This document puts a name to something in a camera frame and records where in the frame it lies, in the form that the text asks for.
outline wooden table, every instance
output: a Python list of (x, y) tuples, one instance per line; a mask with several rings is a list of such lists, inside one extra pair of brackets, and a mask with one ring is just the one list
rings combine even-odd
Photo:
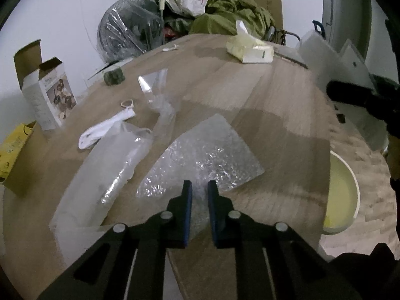
[[(321, 236), (329, 189), (329, 129), (325, 99), (310, 72), (275, 56), (272, 64), (242, 64), (225, 50), (226, 36), (190, 35), (179, 49), (153, 50), (123, 66), (118, 86), (95, 84), (71, 113), (65, 128), (35, 150), (28, 162), (33, 182), (25, 196), (7, 192), (0, 264), (26, 300), (35, 299), (62, 271), (48, 224), (75, 172), (89, 151), (79, 151), (80, 134), (121, 110), (134, 98), (137, 116), (129, 122), (152, 127), (157, 115), (143, 102), (137, 77), (168, 68), (167, 88), (182, 97), (173, 139), (219, 113), (247, 143), (265, 169), (254, 180), (227, 192), (236, 209), (257, 221), (285, 221), (310, 245)], [(137, 186), (167, 146), (155, 143), (124, 186), (105, 224), (137, 224), (165, 204), (135, 198)], [(205, 229), (186, 250), (169, 258), (185, 299), (235, 299), (233, 250), (217, 250)]]

